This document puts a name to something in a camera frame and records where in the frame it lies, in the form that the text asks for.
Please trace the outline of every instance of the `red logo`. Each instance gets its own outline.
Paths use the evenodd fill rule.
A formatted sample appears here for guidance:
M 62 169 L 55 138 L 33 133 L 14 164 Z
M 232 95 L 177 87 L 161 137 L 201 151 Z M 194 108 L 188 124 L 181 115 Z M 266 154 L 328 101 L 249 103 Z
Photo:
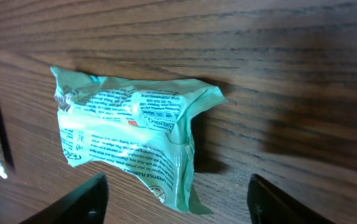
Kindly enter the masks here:
M 138 127 L 139 125 L 135 121 L 127 121 L 131 126 L 136 126 Z

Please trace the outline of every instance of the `mint green wrapper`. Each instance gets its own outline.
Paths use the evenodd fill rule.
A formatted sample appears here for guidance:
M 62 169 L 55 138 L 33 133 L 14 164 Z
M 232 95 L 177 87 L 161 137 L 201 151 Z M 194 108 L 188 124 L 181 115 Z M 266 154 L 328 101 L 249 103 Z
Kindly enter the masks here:
M 103 161 L 135 175 L 174 210 L 212 213 L 192 186 L 191 119 L 226 101 L 217 86 L 51 71 L 61 145 L 71 166 Z

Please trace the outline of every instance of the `wood grain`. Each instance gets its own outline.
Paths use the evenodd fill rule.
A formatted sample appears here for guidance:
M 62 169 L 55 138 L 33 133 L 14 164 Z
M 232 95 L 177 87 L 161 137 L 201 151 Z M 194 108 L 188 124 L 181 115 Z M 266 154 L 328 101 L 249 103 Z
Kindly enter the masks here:
M 193 121 L 194 185 L 215 214 L 174 212 L 103 163 L 69 167 L 51 65 L 218 85 L 229 103 Z M 15 164 L 0 179 L 0 223 L 98 172 L 105 223 L 250 223 L 253 173 L 357 223 L 357 0 L 0 0 L 0 107 Z

